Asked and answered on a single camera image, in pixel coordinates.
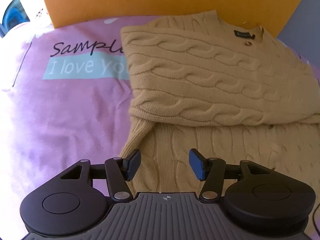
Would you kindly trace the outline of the white washing machine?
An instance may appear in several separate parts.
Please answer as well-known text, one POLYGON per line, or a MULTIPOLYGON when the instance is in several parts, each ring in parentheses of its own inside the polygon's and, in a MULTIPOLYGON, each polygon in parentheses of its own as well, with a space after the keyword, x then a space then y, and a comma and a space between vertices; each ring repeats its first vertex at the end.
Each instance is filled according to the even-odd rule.
POLYGON ((20 0, 12 0, 10 2, 4 11, 1 20, 1 38, 3 38, 13 27, 24 22, 30 22, 20 0))

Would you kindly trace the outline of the beige cable-knit sweater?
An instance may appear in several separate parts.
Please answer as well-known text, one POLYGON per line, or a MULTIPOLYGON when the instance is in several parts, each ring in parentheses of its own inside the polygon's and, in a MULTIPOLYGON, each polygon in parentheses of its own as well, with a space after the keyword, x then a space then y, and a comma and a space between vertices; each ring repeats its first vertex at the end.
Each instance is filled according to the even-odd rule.
POLYGON ((133 98, 121 156, 139 149, 137 192, 200 192, 189 150, 243 159, 319 191, 319 84, 264 28, 209 11, 159 17, 120 33, 133 98))

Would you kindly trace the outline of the pink printed bed sheet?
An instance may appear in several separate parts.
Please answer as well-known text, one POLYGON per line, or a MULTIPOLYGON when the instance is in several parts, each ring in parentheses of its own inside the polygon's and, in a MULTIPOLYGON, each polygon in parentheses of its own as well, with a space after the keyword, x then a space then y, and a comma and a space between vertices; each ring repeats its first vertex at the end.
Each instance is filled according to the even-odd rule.
MULTIPOLYGON (((106 18, 59 29, 25 23, 1 40, 1 238, 22 239, 20 204, 81 159, 121 154, 132 89, 121 28, 151 16, 106 18)), ((146 136, 136 179, 167 191, 200 191, 191 148, 237 164, 248 159, 319 191, 319 124, 183 127, 157 124, 146 136)))

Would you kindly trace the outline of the grey headboard panel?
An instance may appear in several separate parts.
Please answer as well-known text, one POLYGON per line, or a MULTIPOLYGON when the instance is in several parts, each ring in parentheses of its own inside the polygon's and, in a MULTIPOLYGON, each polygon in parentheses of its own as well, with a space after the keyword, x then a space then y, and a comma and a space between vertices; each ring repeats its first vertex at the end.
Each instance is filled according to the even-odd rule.
POLYGON ((319 0, 301 0, 278 38, 319 66, 319 0))

